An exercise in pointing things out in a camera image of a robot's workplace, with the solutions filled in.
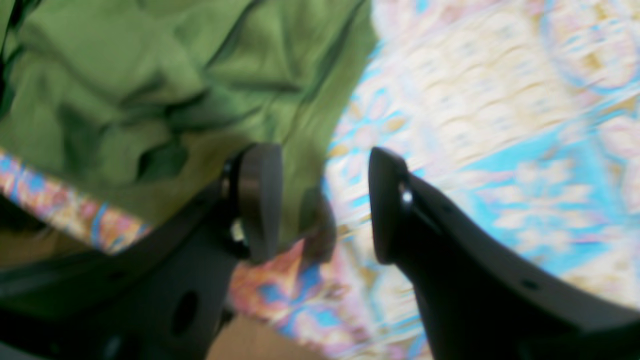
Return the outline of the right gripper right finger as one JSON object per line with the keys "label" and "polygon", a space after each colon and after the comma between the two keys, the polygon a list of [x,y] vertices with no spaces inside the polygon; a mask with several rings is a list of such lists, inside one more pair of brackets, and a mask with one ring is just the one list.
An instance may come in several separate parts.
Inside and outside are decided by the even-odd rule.
{"label": "right gripper right finger", "polygon": [[435,360],[637,360],[639,312],[567,284],[476,225],[396,153],[368,166],[375,257],[413,285]]}

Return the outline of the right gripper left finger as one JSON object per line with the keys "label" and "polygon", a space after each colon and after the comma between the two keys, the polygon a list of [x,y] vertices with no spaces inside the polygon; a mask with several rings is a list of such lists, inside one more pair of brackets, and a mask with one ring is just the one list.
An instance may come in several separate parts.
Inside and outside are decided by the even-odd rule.
{"label": "right gripper left finger", "polygon": [[250,145],[130,248],[1,271],[3,360],[203,360],[238,262],[278,251],[282,150]]}

